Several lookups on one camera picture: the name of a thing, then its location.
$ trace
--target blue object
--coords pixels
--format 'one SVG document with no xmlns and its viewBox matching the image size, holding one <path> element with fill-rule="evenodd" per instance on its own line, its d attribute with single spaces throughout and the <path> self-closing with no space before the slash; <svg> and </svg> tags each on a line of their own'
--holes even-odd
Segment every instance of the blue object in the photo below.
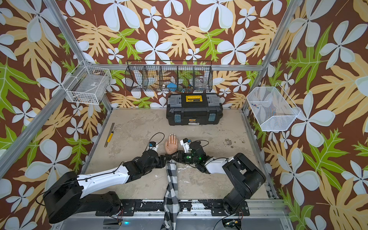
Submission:
<svg viewBox="0 0 368 230">
<path fill-rule="evenodd" d="M 171 92 L 175 92 L 175 90 L 178 88 L 178 86 L 174 83 L 168 84 L 167 87 L 169 88 Z"/>
<path fill-rule="evenodd" d="M 175 123 L 180 123 L 181 122 L 181 115 L 180 114 L 175 114 L 174 115 L 174 121 L 175 121 Z"/>
<path fill-rule="evenodd" d="M 216 113 L 210 113 L 208 117 L 208 121 L 215 121 Z"/>
</svg>

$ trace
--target wire basket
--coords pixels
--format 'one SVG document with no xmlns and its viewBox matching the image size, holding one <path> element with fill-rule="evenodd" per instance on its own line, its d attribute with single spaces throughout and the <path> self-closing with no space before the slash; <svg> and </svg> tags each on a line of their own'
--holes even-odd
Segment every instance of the wire basket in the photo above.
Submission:
<svg viewBox="0 0 368 230">
<path fill-rule="evenodd" d="M 74 73 L 74 80 L 65 89 L 72 102 L 99 105 L 111 82 L 109 69 L 87 66 L 81 62 Z"/>
<path fill-rule="evenodd" d="M 211 65 L 142 65 L 128 64 L 125 84 L 129 91 L 212 90 Z"/>
<path fill-rule="evenodd" d="M 247 101 L 262 131 L 286 131 L 301 112 L 294 102 L 292 108 L 273 86 L 254 88 Z"/>
</svg>

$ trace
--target small parts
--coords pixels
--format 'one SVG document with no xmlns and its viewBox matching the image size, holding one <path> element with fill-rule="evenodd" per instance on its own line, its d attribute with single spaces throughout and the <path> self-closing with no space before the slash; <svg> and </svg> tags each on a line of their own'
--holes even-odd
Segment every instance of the small parts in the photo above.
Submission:
<svg viewBox="0 0 368 230">
<path fill-rule="evenodd" d="M 158 144 L 156 144 L 156 142 L 154 142 L 154 141 L 151 141 L 149 144 L 148 144 L 148 149 L 152 149 L 152 150 L 154 150 L 154 151 L 156 151 L 157 152 L 157 148 L 158 148 Z"/>
<path fill-rule="evenodd" d="M 189 140 L 188 138 L 184 138 L 183 140 L 180 141 L 180 144 L 183 146 L 185 153 L 189 153 L 189 150 L 190 150 L 189 145 L 191 142 L 192 141 Z"/>
</svg>

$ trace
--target floral wallpaper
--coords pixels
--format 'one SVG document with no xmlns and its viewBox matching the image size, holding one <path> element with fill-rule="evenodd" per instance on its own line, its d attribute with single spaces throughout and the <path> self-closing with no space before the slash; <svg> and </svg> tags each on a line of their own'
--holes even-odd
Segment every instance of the floral wallpaper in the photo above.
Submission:
<svg viewBox="0 0 368 230">
<path fill-rule="evenodd" d="M 368 229 L 367 16 L 364 0 L 303 1 L 261 82 L 301 113 L 285 132 L 248 115 L 294 229 Z"/>
<path fill-rule="evenodd" d="M 77 65 L 41 0 L 0 0 L 0 157 Z M 50 229 L 41 202 L 65 172 L 79 172 L 106 110 L 65 99 L 0 179 L 0 229 Z"/>
<path fill-rule="evenodd" d="M 57 3 L 92 63 L 200 59 L 256 65 L 267 53 L 289 0 Z"/>
</svg>

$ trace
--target black wire mesh basket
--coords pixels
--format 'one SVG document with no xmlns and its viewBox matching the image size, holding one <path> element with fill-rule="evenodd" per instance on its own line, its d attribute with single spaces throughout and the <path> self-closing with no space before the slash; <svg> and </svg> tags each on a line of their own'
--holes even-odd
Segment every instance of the black wire mesh basket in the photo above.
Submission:
<svg viewBox="0 0 368 230">
<path fill-rule="evenodd" d="M 171 63 L 128 64 L 125 70 L 127 89 L 167 92 L 210 92 L 212 90 L 211 62 L 201 65 L 174 64 L 173 61 Z"/>
</svg>

